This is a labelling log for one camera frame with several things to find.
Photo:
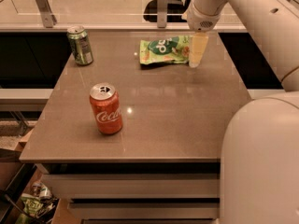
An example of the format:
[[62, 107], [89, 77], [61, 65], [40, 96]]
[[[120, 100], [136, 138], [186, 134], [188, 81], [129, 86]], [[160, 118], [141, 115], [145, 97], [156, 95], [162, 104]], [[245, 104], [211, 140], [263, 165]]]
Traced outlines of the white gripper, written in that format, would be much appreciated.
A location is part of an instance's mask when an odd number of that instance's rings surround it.
[[189, 39], [189, 67], [197, 67], [204, 55], [208, 41], [208, 35], [205, 33], [211, 31], [221, 17], [222, 4], [212, 4], [208, 6], [211, 11], [207, 12], [196, 6], [197, 0], [191, 0], [188, 8], [183, 13], [181, 18], [188, 23], [188, 26], [195, 33]]

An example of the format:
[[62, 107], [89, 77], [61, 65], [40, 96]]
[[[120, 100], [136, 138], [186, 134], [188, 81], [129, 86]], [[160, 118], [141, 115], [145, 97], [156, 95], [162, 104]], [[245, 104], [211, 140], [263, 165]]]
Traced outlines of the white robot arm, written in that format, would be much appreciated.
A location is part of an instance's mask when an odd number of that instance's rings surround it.
[[212, 29], [230, 5], [284, 91], [231, 119], [221, 148], [217, 224], [299, 224], [299, 15], [285, 0], [192, 0], [188, 25]]

